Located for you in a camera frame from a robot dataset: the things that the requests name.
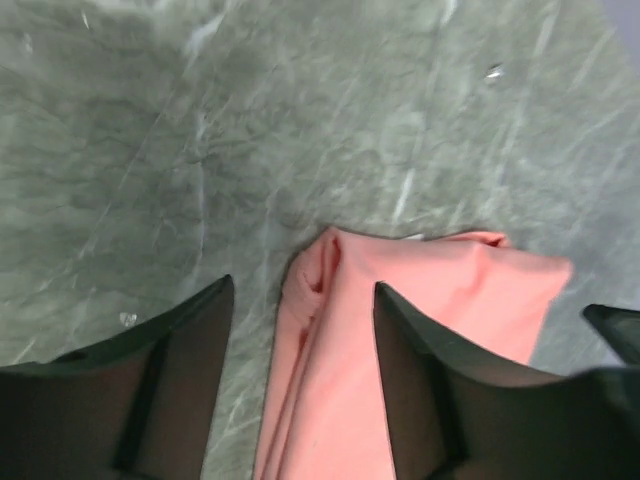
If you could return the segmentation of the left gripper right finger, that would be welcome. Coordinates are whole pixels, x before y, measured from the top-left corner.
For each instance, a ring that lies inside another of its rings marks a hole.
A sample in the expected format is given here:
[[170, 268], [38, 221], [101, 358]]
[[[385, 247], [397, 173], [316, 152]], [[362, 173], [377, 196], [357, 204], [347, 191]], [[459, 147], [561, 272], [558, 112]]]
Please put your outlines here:
[[496, 355], [375, 287], [400, 479], [635, 479], [639, 364], [558, 376]]

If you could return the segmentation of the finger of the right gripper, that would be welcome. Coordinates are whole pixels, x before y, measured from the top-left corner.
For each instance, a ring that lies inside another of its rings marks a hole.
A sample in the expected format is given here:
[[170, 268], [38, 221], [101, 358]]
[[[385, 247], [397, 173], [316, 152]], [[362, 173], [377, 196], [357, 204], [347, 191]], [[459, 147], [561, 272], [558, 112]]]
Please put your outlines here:
[[590, 304], [582, 316], [624, 364], [639, 364], [638, 311]]

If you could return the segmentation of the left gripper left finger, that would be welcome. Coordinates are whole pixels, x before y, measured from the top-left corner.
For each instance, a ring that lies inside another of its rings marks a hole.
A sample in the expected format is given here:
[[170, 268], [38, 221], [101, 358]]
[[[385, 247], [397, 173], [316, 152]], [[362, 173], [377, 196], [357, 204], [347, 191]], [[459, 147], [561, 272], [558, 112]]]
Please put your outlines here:
[[197, 479], [234, 310], [224, 276], [47, 363], [1, 370], [5, 479]]

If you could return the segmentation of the pink t shirt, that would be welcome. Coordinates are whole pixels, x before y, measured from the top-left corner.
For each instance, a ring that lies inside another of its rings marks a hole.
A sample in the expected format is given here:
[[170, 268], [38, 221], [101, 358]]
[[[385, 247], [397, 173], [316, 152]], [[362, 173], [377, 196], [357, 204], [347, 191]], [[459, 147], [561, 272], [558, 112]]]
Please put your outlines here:
[[394, 478], [387, 399], [437, 465], [419, 333], [453, 332], [525, 364], [571, 274], [569, 260], [518, 250], [501, 233], [419, 241], [326, 230], [283, 283], [255, 477]]

